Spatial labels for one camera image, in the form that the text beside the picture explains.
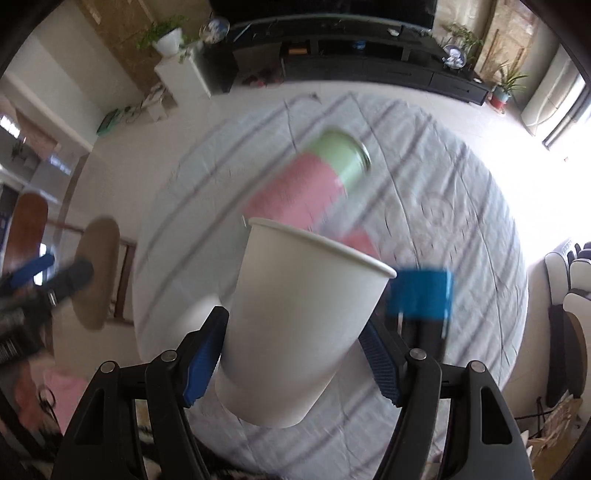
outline striped tablecloth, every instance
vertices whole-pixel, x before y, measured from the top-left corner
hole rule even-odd
[[[133,302],[140,355],[148,361],[175,348],[174,322],[203,296],[216,294],[231,308],[248,237],[241,209],[330,126],[367,146],[372,169],[317,231],[343,236],[363,227],[394,268],[452,270],[446,362],[480,359],[502,387],[521,344],[527,276],[500,190],[467,145],[420,108],[353,93],[299,96],[254,111],[214,129],[180,161],[138,243]],[[443,447],[446,413],[442,404],[433,455]],[[213,388],[188,415],[206,445],[243,468],[338,480],[372,477],[398,410],[381,397],[356,344],[292,428],[240,421]]]

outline wooden chair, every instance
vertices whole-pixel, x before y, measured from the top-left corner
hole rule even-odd
[[[39,256],[47,223],[47,201],[36,193],[24,193],[12,213],[4,249],[2,273],[18,270]]]
[[[136,243],[121,238],[116,222],[107,217],[93,220],[86,229],[52,219],[47,224],[79,234],[76,256],[88,258],[95,268],[91,285],[72,298],[74,312],[82,325],[90,330],[101,329],[105,321],[133,326],[133,320],[124,316],[124,307]],[[124,254],[121,273],[117,275],[120,247],[124,248]]]

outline white flower pot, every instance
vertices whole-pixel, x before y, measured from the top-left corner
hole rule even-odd
[[[183,42],[183,29],[176,28],[172,32],[167,33],[157,42],[152,42],[152,46],[163,57],[172,57],[176,55]]]

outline blue gripper pad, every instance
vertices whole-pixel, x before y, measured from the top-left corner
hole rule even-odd
[[[401,395],[398,389],[396,365],[371,322],[368,322],[361,331],[359,343],[363,348],[380,392],[396,405]]]
[[[42,257],[31,260],[28,264],[12,273],[12,278],[10,279],[11,288],[17,290],[26,285],[35,275],[50,268],[55,261],[56,258],[51,254],[45,254]]]
[[[183,391],[183,398],[189,406],[205,395],[207,385],[222,354],[226,325],[227,321],[218,321],[211,329],[204,332],[206,338],[195,353],[191,363],[189,363],[187,383]]]
[[[389,282],[387,313],[405,319],[447,320],[452,312],[453,274],[447,270],[396,270]]]

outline white sofa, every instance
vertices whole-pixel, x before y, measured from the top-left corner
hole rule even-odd
[[[545,258],[552,301],[546,403],[553,407],[569,390],[583,400],[579,410],[583,421],[591,417],[591,370],[587,368],[591,353],[590,259],[591,249],[580,249],[572,241],[559,245]]]

